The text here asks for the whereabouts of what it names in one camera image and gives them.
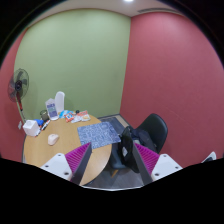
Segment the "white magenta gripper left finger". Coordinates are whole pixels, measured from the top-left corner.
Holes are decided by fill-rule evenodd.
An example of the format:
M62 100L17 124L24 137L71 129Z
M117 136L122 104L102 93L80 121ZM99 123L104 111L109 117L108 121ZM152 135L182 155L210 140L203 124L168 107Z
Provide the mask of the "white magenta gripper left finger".
M91 143L87 143L67 154L57 153L41 169L79 185L91 154Z

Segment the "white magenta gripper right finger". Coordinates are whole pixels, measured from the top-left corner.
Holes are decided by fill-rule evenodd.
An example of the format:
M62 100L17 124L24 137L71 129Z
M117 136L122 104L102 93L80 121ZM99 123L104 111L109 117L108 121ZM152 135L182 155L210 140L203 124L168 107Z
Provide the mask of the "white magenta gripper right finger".
M144 185L182 169L168 154L159 155L137 143L133 144L133 155Z

